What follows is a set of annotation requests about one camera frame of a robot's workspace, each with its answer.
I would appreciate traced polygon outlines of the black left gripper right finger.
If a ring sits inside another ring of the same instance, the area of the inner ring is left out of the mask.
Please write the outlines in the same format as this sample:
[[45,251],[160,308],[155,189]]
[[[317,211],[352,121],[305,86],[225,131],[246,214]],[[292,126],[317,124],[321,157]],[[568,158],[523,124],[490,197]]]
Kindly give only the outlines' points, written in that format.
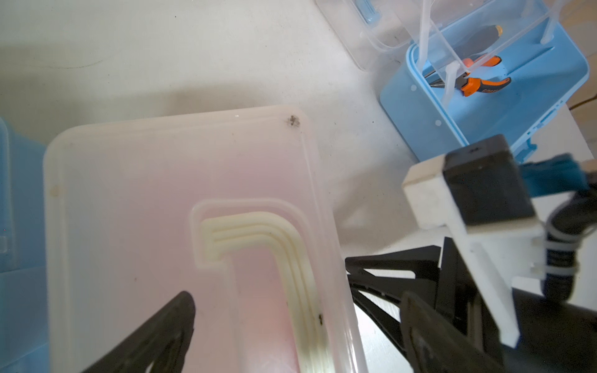
[[405,292],[400,323],[407,360],[415,372],[503,372],[421,297]]

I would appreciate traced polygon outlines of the blue toolbox with clear lid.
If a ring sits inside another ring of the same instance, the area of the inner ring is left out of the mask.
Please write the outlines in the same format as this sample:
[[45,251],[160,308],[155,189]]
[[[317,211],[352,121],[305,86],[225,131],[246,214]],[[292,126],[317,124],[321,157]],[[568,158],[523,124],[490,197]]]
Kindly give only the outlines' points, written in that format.
[[44,145],[1,123],[1,370],[48,372]]

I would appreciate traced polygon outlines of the pink toolbox with clear lid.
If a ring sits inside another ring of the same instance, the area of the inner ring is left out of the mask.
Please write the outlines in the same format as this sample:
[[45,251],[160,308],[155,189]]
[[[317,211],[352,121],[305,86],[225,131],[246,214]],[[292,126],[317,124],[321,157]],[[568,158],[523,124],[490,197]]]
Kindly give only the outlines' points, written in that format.
[[367,369],[311,120],[289,106],[73,127],[44,155],[51,371],[180,292],[186,372]]

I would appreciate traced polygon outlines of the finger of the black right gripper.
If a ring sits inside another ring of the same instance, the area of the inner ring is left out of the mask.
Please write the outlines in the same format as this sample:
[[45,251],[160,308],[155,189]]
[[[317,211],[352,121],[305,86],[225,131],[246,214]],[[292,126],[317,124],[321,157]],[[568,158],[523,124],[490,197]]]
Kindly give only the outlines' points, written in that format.
[[435,304],[436,283],[427,279],[350,279],[349,286],[354,304],[367,315],[386,338],[404,356],[407,356],[401,322],[388,314],[362,292],[374,295],[400,308],[405,292],[412,292],[431,306]]
[[346,270],[402,270],[414,273],[415,278],[437,280],[441,247],[419,248],[371,256],[350,256],[345,259]]

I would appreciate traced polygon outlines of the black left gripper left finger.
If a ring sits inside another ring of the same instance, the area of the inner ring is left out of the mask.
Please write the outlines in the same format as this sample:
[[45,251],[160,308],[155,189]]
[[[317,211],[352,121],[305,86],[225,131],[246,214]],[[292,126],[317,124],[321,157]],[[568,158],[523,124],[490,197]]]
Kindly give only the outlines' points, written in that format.
[[194,333],[196,308],[180,292],[87,372],[181,372]]

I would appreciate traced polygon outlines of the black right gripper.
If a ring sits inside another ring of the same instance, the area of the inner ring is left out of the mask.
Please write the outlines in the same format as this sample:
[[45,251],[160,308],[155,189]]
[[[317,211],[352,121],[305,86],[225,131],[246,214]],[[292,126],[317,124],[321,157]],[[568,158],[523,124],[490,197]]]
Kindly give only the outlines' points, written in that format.
[[472,344],[507,372],[594,372],[596,370],[596,313],[558,304],[524,290],[513,289],[519,341],[514,348],[501,344],[496,322],[487,306],[480,314],[473,303],[481,300],[456,244],[449,237],[436,253],[438,284],[435,310],[458,332],[472,328]]

